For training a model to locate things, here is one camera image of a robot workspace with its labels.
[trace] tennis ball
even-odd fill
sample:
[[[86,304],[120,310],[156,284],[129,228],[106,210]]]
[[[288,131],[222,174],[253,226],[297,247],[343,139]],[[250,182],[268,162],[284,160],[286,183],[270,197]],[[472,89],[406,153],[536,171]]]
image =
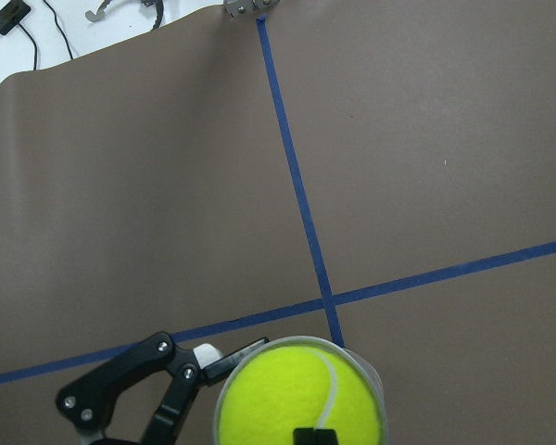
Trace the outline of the tennis ball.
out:
[[[375,389],[340,351],[305,341],[269,343],[246,359],[219,399],[217,445],[293,445],[301,427],[333,429],[339,445],[385,443]]]

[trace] black cable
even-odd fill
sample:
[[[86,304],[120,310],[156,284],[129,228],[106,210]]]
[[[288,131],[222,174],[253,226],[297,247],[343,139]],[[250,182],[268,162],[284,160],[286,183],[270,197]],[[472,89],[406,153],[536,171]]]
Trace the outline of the black cable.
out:
[[[27,32],[27,30],[25,30],[25,27],[22,26],[20,22],[19,22],[19,26],[25,32],[25,34],[27,34],[27,37],[31,39],[31,41],[33,42],[33,46],[35,47],[35,56],[33,58],[33,71],[35,71],[37,70],[37,43],[35,43],[35,40],[31,37],[31,35]]]
[[[59,29],[59,32],[62,34],[62,37],[64,37],[64,42],[66,42],[66,47],[68,48],[68,54],[70,55],[70,60],[73,60],[74,57],[72,56],[72,51],[70,50],[70,44],[68,43],[68,37],[66,37],[66,34],[64,33],[64,31],[60,28],[59,23],[57,23],[57,14],[56,11],[52,8],[52,6],[47,3],[44,0],[44,3],[47,5],[47,7],[49,7],[52,12],[54,13],[54,21],[56,22],[56,26]]]

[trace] white background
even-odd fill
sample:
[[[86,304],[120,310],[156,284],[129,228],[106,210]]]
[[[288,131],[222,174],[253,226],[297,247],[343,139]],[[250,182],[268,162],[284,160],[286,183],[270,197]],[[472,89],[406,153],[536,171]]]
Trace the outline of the white background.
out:
[[[24,0],[31,12],[21,24],[39,46],[38,70],[70,60],[64,39],[56,28],[52,11],[42,0]],[[58,23],[68,36],[72,55],[84,56],[106,46],[149,32],[155,22],[155,6],[146,7],[140,0],[112,0],[105,19],[91,23],[84,13],[96,12],[102,0],[47,0],[57,12]],[[7,0],[0,0],[0,9]],[[161,26],[222,0],[164,0],[165,14]],[[33,45],[19,28],[0,34],[0,82],[20,71],[32,70]]]

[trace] silver bolt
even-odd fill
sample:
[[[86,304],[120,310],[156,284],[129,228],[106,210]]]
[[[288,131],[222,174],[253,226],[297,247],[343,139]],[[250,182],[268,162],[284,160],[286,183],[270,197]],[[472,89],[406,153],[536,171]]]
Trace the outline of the silver bolt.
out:
[[[93,410],[91,410],[90,408],[87,408],[86,410],[82,410],[81,412],[81,419],[84,422],[88,422],[89,420],[91,420],[93,418]]]
[[[76,398],[74,396],[68,396],[64,399],[64,408],[71,410],[76,405]]]

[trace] screw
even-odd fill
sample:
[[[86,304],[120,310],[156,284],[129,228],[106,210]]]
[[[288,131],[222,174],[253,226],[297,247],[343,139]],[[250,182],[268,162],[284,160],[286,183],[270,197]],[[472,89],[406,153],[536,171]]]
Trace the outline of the screw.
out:
[[[92,418],[93,418],[93,410],[91,410],[90,408],[87,408],[86,410],[82,410],[81,419],[84,422],[88,422]]]
[[[195,372],[192,368],[187,368],[185,371],[183,371],[183,376],[188,380],[192,378],[194,374]]]
[[[74,405],[76,405],[76,398],[74,396],[68,396],[66,399],[64,399],[64,408],[68,408],[69,410],[71,410],[72,408],[74,408]]]

